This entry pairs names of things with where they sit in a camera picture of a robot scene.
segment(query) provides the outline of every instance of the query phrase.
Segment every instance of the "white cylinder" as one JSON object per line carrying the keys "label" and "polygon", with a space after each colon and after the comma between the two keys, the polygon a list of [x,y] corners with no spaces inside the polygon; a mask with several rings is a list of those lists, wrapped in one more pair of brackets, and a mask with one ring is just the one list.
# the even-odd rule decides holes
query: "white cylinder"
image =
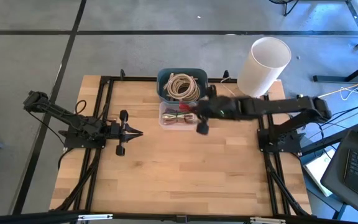
{"label": "white cylinder", "polygon": [[252,44],[237,85],[252,97],[266,93],[291,60],[291,50],[283,41],[263,37]]}

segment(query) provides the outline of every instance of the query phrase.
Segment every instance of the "teal plastic bin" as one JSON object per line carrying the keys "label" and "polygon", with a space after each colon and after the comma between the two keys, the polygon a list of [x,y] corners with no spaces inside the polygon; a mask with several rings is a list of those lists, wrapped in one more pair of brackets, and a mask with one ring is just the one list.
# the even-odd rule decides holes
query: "teal plastic bin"
{"label": "teal plastic bin", "polygon": [[199,68],[164,68],[160,70],[157,75],[157,94],[159,95],[161,101],[179,104],[179,101],[171,101],[170,97],[168,96],[167,90],[164,90],[164,85],[167,84],[171,73],[184,73],[194,78],[197,78],[196,83],[200,88],[200,98],[205,96],[206,88],[208,86],[208,76],[204,70]]}

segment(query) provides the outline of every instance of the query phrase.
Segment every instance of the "wooden table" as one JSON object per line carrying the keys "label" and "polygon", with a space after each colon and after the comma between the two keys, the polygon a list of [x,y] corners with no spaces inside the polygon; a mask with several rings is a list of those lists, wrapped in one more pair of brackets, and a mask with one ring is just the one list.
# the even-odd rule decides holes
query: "wooden table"
{"label": "wooden table", "polygon": [[[88,103],[84,115],[93,114],[99,79],[84,76],[78,95],[78,100]],[[236,84],[225,86],[241,94]],[[218,83],[216,88],[219,95],[230,95]],[[160,100],[155,89],[154,82],[114,82],[108,118],[117,118],[125,109],[128,123],[144,135],[125,144],[124,157],[115,154],[117,140],[108,141],[101,153],[91,211],[271,216],[264,159],[257,143],[258,121],[212,119],[207,136],[195,130],[163,130],[158,124]],[[283,99],[281,81],[269,92],[271,100]],[[287,119],[286,114],[274,116],[277,124]],[[59,206],[76,185],[84,151],[75,149],[63,158],[50,208]],[[299,160],[286,153],[281,158],[288,189],[311,213]],[[80,208],[85,207],[87,188]],[[282,211],[277,187],[276,195]]]}

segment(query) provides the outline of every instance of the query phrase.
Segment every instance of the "clear plastic container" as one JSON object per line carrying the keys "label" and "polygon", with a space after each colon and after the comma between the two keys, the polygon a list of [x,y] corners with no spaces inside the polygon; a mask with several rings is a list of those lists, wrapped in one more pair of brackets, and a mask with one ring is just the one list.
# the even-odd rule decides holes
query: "clear plastic container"
{"label": "clear plastic container", "polygon": [[[192,103],[187,103],[187,105],[190,106],[196,106],[196,103],[192,102]],[[192,131],[195,130],[197,127],[197,122],[194,122],[194,124],[164,124],[164,120],[162,119],[162,115],[164,112],[166,112],[166,110],[176,110],[176,111],[181,111],[181,109],[179,108],[179,104],[171,104],[171,103],[166,103],[166,102],[161,102],[160,103],[160,125],[163,129],[166,130],[178,130],[178,131]]]}

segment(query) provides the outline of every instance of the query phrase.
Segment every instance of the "gray floor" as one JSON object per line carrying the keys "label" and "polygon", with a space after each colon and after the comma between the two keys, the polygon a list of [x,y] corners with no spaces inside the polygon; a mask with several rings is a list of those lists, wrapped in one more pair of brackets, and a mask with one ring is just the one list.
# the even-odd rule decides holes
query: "gray floor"
{"label": "gray floor", "polygon": [[[70,30],[80,0],[0,0],[0,29]],[[354,1],[358,12],[358,0]],[[164,1],[88,0],[82,30],[357,30],[343,2],[302,1],[288,17],[282,6],[267,0]],[[251,36],[78,36],[68,62],[57,103],[73,108],[83,75],[156,76],[162,68],[198,67],[209,77],[221,77],[229,70],[233,77],[242,68],[252,43]],[[358,37],[278,37],[291,48],[293,58],[280,75],[287,97],[295,94],[318,96],[342,86],[313,83],[313,75],[344,76],[358,68]],[[0,215],[9,213],[17,183],[22,175],[39,124],[22,110],[29,90],[49,93],[52,89],[67,36],[0,36]],[[338,94],[326,98],[332,111],[358,105],[358,94],[342,101]],[[358,123],[358,116],[343,122]],[[53,129],[65,126],[52,120]],[[339,131],[333,127],[326,135]],[[318,131],[314,124],[307,135]],[[51,133],[45,138],[40,160],[24,211],[48,209],[57,174],[62,145]],[[313,213],[331,218],[333,211],[310,195]],[[347,209],[347,220],[358,220]]]}

